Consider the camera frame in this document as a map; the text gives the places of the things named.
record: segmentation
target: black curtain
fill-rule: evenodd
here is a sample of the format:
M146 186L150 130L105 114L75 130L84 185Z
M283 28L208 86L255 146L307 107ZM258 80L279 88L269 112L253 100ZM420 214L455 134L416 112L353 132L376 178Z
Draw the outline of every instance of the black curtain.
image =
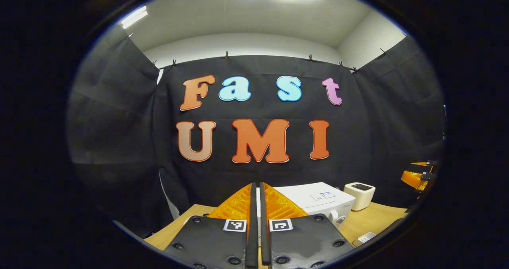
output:
M199 108L180 111L183 85L188 79L213 75ZM275 81L282 75L298 77L302 97L282 102ZM218 92L232 76L249 80L251 97L223 101ZM340 86L342 104L327 98L324 79ZM154 141L160 162L178 175L191 204L218 206L250 182L292 186L325 182L340 189L349 182L377 187L373 202L406 207L415 200L413 189L400 180L411 162L440 158L443 133L443 97L431 65L410 37L352 74L347 68L325 62L281 56L234 56L201 59L164 68L154 108ZM237 132L232 122L253 120L260 134L272 119L289 121L289 162L236 164ZM178 150L177 122L190 121L191 146L202 148L198 123L216 122L213 151L204 162L191 162ZM326 120L330 156L312 160L312 120Z
M151 138L158 73L113 27L82 62L68 105L76 173L104 213L142 238L173 220Z

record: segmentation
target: fluorescent light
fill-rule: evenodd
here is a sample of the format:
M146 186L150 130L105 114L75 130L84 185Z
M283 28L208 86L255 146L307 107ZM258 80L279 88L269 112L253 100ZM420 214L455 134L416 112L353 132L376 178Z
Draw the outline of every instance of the fluorescent light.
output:
M131 21L131 19L134 19L136 15L141 14L143 11L147 9L147 6L143 6L139 8L138 10L135 10L132 14L128 15L125 19L121 21L122 25L125 25L128 21Z
M122 27L124 29L127 29L127 27L129 27L133 23L136 23L139 19L141 19L142 17L145 17L146 15L148 15L147 11L142 12L141 14L138 14L135 17L133 17L130 21L126 21L126 23L124 23L124 25L122 25Z

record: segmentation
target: ceiling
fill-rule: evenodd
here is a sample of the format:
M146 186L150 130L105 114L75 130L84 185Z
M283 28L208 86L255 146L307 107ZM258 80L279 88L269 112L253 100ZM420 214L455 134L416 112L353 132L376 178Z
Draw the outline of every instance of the ceiling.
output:
M127 28L142 52L180 39L218 33L285 35L337 48L366 17L358 0L154 0Z

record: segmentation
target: small white device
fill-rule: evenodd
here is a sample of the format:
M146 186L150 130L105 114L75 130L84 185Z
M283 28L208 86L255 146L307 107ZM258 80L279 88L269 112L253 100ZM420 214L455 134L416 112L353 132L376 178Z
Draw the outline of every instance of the small white device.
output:
M364 243L368 242L368 240L370 240L371 238L374 238L376 236L376 234L372 233L372 232L368 232L364 235L362 235L360 238L357 238L357 240L355 240L353 242L353 245L355 247L359 247L361 245L363 245Z
M325 182L301 184L299 186L274 187L309 215L323 213L340 229L355 201L355 197L344 193ZM256 209L258 211L258 233L260 233L260 188L256 188Z
M373 194L375 193L375 187L363 184L362 182L353 182L351 184L345 184L343 191L355 197L352 210L360 211L368 207L371 203L371 199L373 199Z

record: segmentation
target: orange letter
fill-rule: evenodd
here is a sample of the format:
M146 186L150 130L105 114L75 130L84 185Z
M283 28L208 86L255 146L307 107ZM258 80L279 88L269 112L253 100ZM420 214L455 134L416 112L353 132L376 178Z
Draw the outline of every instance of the orange letter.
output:
M270 121L263 136L260 136L260 132L251 119L237 119L233 121L232 125L237 129L237 154L231 159L233 162L248 163L251 161L251 157L247 154L248 146L257 162L263 159L269 146L269 155L265 158L267 162L288 162L289 157L286 154L288 121L283 119Z
M325 159L329 156L327 151L327 128L329 122L323 120L314 120L309 123L309 127L313 129L313 152L309 157L313 160Z
M191 129L194 128L192 122L178 122L179 130L179 151L187 160L194 162L203 162L212 154L212 129L216 128L216 122L202 121L198 128L202 130L202 150L199 152L191 149Z
M180 105L180 110L186 111L200 107L202 102L198 101L198 95L200 95L201 98L205 98L209 88L207 84L202 84L200 86L198 85L203 82L214 84L215 81L216 79L213 75L207 75L204 77L198 77L184 81L186 92L184 93L184 103Z

